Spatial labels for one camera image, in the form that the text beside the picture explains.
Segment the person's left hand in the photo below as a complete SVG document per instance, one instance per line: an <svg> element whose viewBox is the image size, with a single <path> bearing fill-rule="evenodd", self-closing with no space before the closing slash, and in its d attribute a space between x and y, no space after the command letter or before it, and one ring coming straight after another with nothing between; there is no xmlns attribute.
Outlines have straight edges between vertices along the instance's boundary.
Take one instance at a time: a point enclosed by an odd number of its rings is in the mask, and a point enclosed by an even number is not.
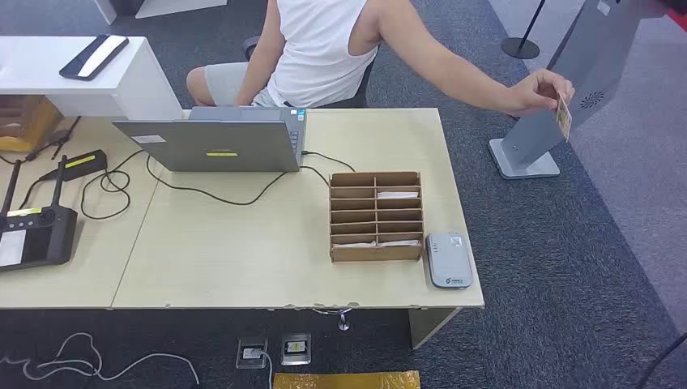
<svg viewBox="0 0 687 389"><path fill-rule="evenodd" d="M506 88L498 110L515 117L538 109L556 111L559 100L569 103L574 93L575 88L570 80L558 73L539 69Z"/></svg>

